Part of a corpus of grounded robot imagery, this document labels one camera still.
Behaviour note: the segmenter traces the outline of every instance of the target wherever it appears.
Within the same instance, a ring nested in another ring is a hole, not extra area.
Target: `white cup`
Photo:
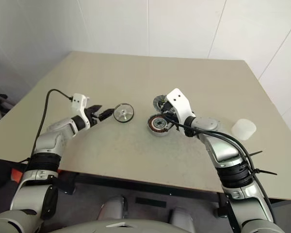
[[[257,130],[256,125],[248,119],[239,119],[232,127],[232,134],[240,140],[248,140]]]

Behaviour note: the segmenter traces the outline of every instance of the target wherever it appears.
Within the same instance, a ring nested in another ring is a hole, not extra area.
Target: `beige table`
[[[78,134],[67,145],[60,168],[69,171],[222,191],[205,147],[175,129],[154,137],[146,128],[157,95],[178,87],[195,113],[223,122],[229,131],[239,118],[252,120],[256,133],[243,142],[255,166],[277,172],[259,174],[269,197],[291,199],[291,133],[244,61],[159,58],[72,52],[0,121],[0,159],[30,155],[48,90],[90,96],[88,106],[104,109],[130,103],[127,124],[113,117]],[[51,94],[44,129],[72,117],[70,102]]]

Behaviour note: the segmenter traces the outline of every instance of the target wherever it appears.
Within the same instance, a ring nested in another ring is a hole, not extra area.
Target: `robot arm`
[[[72,111],[75,116],[54,123],[37,138],[10,210],[0,214],[0,232],[37,232],[43,221],[55,214],[58,189],[63,187],[57,179],[57,170],[67,141],[113,113],[113,109],[108,109],[96,116],[101,105],[85,108],[87,99],[84,95],[74,94]]]
[[[254,172],[249,170],[249,164],[241,156],[237,145],[229,138],[222,140],[222,136],[216,137],[215,134],[209,133],[223,131],[219,121],[196,117],[188,99],[177,88],[167,96],[157,97],[153,104],[167,121],[164,124],[164,134],[176,125],[184,135],[196,136],[204,143],[228,198],[228,217],[234,232],[257,232],[261,229],[283,232],[273,223],[272,213],[257,183],[259,181]]]

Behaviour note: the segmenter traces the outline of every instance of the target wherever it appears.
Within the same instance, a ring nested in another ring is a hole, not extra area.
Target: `white wall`
[[[245,60],[291,128],[291,0],[0,0],[0,92],[71,50]]]

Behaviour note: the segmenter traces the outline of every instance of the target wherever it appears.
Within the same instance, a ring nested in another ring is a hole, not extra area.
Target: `black cable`
[[[271,204],[271,202],[270,202],[270,200],[269,200],[269,198],[268,198],[268,196],[267,196],[267,194],[265,192],[265,189],[263,188],[261,182],[259,181],[259,179],[257,178],[257,176],[255,174],[256,170],[254,169],[253,162],[252,162],[252,159],[251,159],[251,157],[249,155],[249,152],[246,150],[246,148],[236,138],[234,138],[234,137],[232,137],[232,136],[230,136],[230,135],[228,135],[226,133],[222,133],[222,132],[205,131],[205,130],[195,129],[195,128],[192,128],[190,126],[179,124],[178,122],[175,122],[174,120],[166,117],[166,115],[164,113],[162,113],[162,116],[167,121],[169,121],[170,123],[173,123],[174,125],[176,125],[178,127],[183,127],[185,129],[189,129],[189,130],[193,130],[193,131],[197,132],[194,136],[196,136],[196,135],[198,135],[200,133],[203,133],[203,134],[206,134],[206,135],[209,135],[209,136],[213,136],[213,137],[219,138],[219,139],[231,144],[232,146],[234,146],[238,150],[241,158],[247,163],[248,169],[249,169],[250,173],[252,174],[252,177],[257,182],[257,184],[258,184],[258,186],[259,186],[259,188],[260,188],[260,190],[261,190],[261,192],[262,192],[262,194],[264,196],[265,202],[266,202],[266,204],[267,204],[267,206],[268,206],[268,208],[269,208],[269,210],[271,212],[271,215],[272,215],[272,218],[273,218],[273,222],[274,222],[274,224],[276,224],[276,219],[275,219],[274,211],[273,211],[273,208],[272,208],[272,204]]]
[[[45,105],[44,105],[44,110],[43,110],[43,115],[42,115],[42,119],[41,119],[41,122],[40,122],[40,126],[39,126],[39,129],[38,129],[37,135],[36,135],[36,137],[34,139],[33,148],[32,148],[32,151],[31,151],[31,156],[33,155],[33,152],[34,152],[34,149],[35,149],[35,144],[37,142],[38,137],[40,136],[40,133],[41,133],[41,130],[42,130],[42,127],[43,127],[43,123],[44,123],[44,120],[45,120],[45,116],[47,114],[48,103],[49,103],[49,95],[53,91],[57,91],[58,93],[62,94],[66,98],[68,98],[70,101],[72,101],[72,99],[73,99],[72,97],[69,97],[68,95],[66,95],[65,93],[63,93],[63,92],[61,92],[60,90],[57,90],[57,89],[51,89],[50,91],[48,91],[46,99],[45,99]]]

